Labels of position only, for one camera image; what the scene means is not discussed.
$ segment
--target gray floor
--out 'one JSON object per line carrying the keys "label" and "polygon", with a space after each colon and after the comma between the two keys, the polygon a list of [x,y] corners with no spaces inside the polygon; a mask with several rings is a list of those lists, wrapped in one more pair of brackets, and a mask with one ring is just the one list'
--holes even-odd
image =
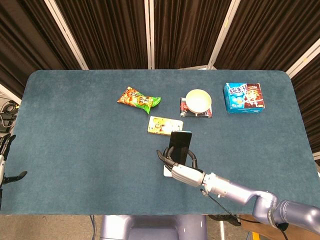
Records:
{"label": "gray floor", "polygon": [[[95,216],[99,239],[102,216]],[[207,218],[208,240],[220,240],[219,222]],[[224,222],[226,240],[245,240],[248,232]],[[0,215],[0,240],[91,240],[93,227],[82,215]]]}

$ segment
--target black smartphone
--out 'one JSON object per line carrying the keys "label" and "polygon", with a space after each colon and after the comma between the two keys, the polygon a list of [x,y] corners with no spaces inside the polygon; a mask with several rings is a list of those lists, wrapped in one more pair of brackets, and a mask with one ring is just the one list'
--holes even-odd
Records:
{"label": "black smartphone", "polygon": [[172,131],[169,143],[169,149],[173,146],[171,154],[172,160],[185,165],[191,142],[192,132],[190,131]]}

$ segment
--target table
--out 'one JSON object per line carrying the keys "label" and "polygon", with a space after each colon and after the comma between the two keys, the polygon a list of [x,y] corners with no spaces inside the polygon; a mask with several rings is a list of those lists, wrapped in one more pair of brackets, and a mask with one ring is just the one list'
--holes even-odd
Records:
{"label": "table", "polygon": [[[260,83],[265,110],[228,114],[226,82]],[[169,136],[147,133],[149,115],[117,103],[131,86],[162,97],[150,116],[178,119],[192,131],[198,167],[279,200],[319,205],[320,184],[289,77],[260,70],[39,70],[27,82],[3,186],[1,214],[222,214],[199,188],[163,176],[156,150]],[[212,118],[180,118],[192,89],[212,98]],[[237,214],[242,206],[220,199]]]}

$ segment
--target brown curtain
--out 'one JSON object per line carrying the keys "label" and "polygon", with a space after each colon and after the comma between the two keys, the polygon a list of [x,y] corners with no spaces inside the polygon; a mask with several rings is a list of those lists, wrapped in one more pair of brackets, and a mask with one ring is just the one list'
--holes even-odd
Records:
{"label": "brown curtain", "polygon": [[319,38],[319,0],[242,0],[214,66],[286,71]]}
{"label": "brown curtain", "polygon": [[155,68],[207,65],[231,0],[154,0]]}
{"label": "brown curtain", "polygon": [[43,0],[0,0],[0,83],[23,95],[39,69],[79,69]]}
{"label": "brown curtain", "polygon": [[89,69],[147,69],[144,0],[56,0]]}
{"label": "brown curtain", "polygon": [[311,150],[320,152],[320,54],[291,81]]}

